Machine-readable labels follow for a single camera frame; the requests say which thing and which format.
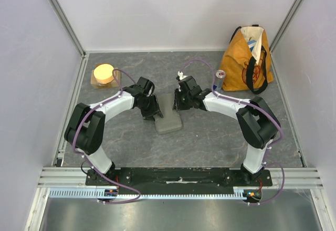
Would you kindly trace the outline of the grey plastic tool case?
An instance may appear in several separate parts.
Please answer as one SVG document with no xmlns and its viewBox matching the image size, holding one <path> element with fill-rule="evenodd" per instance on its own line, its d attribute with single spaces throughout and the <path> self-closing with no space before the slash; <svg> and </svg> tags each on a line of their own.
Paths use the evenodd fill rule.
<svg viewBox="0 0 336 231">
<path fill-rule="evenodd" d="M 154 123 L 158 134 L 167 134 L 182 128 L 180 115 L 173 109 L 174 94 L 166 93 L 157 96 L 160 111 L 163 117 L 154 116 Z"/>
</svg>

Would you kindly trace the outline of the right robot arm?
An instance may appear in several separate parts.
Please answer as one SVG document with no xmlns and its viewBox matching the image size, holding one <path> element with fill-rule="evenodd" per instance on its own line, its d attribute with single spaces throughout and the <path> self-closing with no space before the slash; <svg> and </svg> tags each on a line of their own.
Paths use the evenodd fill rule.
<svg viewBox="0 0 336 231">
<path fill-rule="evenodd" d="M 281 126 L 274 113 L 261 97 L 237 99 L 221 95 L 209 88 L 201 89 L 192 76 L 178 76 L 174 109 L 217 112 L 238 121 L 248 143 L 246 157 L 241 165 L 240 179 L 248 186 L 259 180 L 266 149 L 274 141 Z"/>
</svg>

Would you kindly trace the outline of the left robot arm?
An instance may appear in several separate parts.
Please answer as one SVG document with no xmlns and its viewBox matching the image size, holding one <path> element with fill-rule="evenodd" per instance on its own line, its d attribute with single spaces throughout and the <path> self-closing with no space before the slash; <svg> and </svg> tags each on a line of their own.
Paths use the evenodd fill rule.
<svg viewBox="0 0 336 231">
<path fill-rule="evenodd" d="M 65 130 L 64 139 L 72 145 L 73 151 L 87 158 L 97 169 L 97 179 L 104 185 L 115 181 L 114 163 L 103 150 L 102 141 L 105 123 L 120 113 L 139 108 L 144 120 L 163 117 L 155 85 L 149 79 L 140 77 L 138 81 L 124 87 L 112 97 L 103 101 L 75 106 Z"/>
</svg>

